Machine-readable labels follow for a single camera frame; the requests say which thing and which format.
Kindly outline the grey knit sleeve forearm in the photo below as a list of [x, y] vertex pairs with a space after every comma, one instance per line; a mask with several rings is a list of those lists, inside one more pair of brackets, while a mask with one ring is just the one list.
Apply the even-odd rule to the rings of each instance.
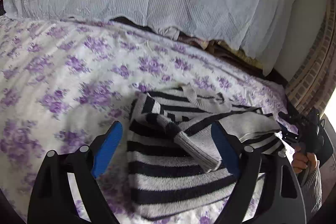
[[305, 204], [306, 220], [309, 222], [322, 206], [322, 185], [321, 173], [319, 171], [319, 160], [317, 167], [309, 174], [301, 188]]

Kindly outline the person's right hand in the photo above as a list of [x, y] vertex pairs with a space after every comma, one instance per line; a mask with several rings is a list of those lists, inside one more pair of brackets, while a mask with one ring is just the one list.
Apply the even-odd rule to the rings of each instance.
[[302, 153], [301, 147], [299, 145], [295, 146], [295, 153], [293, 155], [293, 160], [291, 166], [295, 174], [299, 174], [302, 171], [307, 170], [308, 165], [310, 166], [309, 174], [311, 174], [318, 167], [318, 160], [314, 153]]

